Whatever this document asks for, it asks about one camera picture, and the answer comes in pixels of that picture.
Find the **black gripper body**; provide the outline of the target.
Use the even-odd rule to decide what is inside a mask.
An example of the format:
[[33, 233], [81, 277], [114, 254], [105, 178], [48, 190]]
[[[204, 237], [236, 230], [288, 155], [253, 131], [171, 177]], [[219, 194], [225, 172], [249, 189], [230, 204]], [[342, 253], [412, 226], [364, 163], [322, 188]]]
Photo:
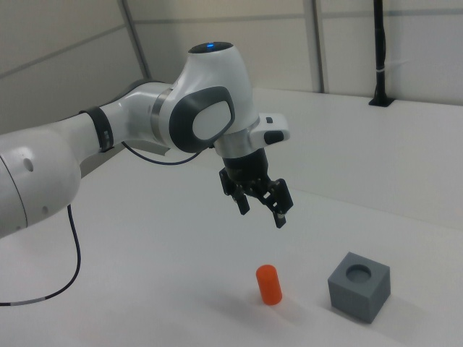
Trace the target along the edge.
[[240, 158], [224, 158], [220, 180], [224, 190], [235, 190], [236, 186], [265, 190], [270, 182], [268, 160], [263, 148]]

